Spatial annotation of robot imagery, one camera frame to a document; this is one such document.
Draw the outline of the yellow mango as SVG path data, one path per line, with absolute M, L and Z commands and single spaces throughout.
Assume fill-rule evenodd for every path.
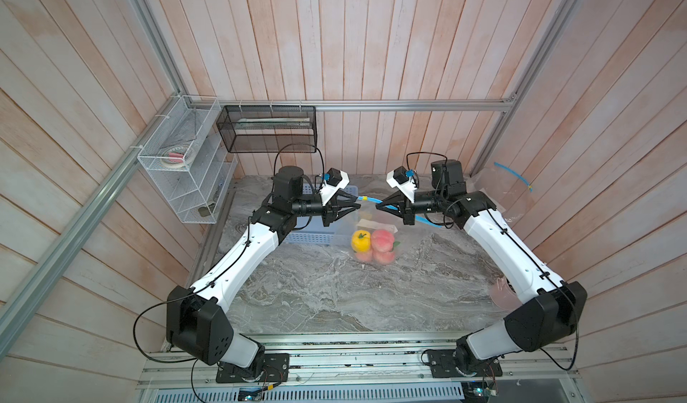
M 366 230 L 355 231 L 352 235 L 352 250 L 356 253 L 366 253 L 371 249 L 371 234 Z

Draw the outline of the clear zip-top bag with label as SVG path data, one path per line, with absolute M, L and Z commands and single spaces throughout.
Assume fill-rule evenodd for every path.
M 422 242 L 439 231 L 438 225 L 423 217 L 405 225 L 392 206 L 377 209 L 381 201 L 376 198 L 359 196 L 357 204 L 359 209 L 334 223 L 332 245 L 359 263 L 390 265 L 402 256 L 417 254 Z

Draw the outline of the pink peach with leaf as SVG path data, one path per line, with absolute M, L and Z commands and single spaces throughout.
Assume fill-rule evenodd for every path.
M 388 264 L 391 264 L 395 261 L 395 252 L 393 252 L 393 251 L 390 251 L 390 252 L 374 251 L 373 252 L 373 259 L 378 264 L 388 265 Z

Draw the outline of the clear zip-top bag blue zipper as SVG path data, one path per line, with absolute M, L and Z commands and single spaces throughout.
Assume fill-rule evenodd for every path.
M 506 221 L 515 225 L 535 204 L 533 185 L 521 174 L 494 161 L 472 177 L 474 187 L 485 193 Z

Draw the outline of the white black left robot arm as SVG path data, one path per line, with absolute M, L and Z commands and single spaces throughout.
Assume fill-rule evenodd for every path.
M 207 365 L 248 368 L 258 363 L 261 345 L 237 333 L 227 316 L 239 290 L 296 229 L 298 218 L 318 218 L 327 227 L 361 207 L 355 196 L 345 192 L 350 179 L 343 170 L 326 171 L 320 189 L 311 193 L 304 193 L 304 182 L 301 168 L 281 168 L 237 243 L 191 288 L 177 287 L 169 294 L 166 339 L 170 344 Z

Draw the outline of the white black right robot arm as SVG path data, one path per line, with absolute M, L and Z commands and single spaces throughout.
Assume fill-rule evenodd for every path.
M 474 365 L 515 352 L 535 352 L 562 338 L 579 335 L 588 293 L 543 263 L 510 228 L 497 205 L 481 191 L 469 191 L 459 161 L 444 158 L 431 170 L 431 189 L 421 191 L 413 170 L 388 172 L 393 195 L 377 209 L 413 225 L 422 213 L 439 213 L 473 238 L 489 255 L 515 292 L 520 306 L 492 326 L 456 343 L 454 360 L 470 374 Z

